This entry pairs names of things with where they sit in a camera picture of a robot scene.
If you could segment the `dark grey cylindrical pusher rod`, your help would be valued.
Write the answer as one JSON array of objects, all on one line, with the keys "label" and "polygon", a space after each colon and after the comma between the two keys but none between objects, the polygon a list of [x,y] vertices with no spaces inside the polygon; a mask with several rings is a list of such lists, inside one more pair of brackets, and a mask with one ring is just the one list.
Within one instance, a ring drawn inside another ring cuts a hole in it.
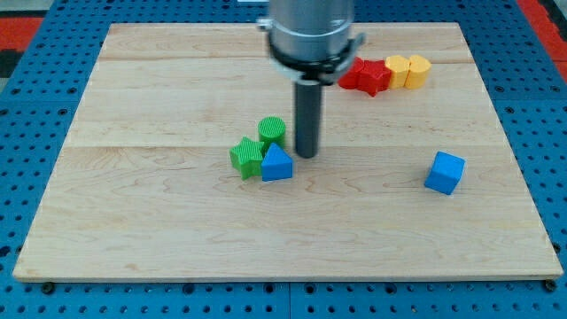
[{"label": "dark grey cylindrical pusher rod", "polygon": [[322,87],[294,84],[295,151],[304,159],[318,153],[322,113]]}]

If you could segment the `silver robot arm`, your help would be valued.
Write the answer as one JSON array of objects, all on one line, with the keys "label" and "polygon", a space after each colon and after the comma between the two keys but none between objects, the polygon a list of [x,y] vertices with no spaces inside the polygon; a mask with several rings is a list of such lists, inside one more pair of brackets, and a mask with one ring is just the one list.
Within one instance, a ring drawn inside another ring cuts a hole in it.
[{"label": "silver robot arm", "polygon": [[319,151],[323,89],[349,71],[366,35],[353,35],[353,0],[270,0],[257,19],[276,69],[293,83],[294,147],[304,159]]}]

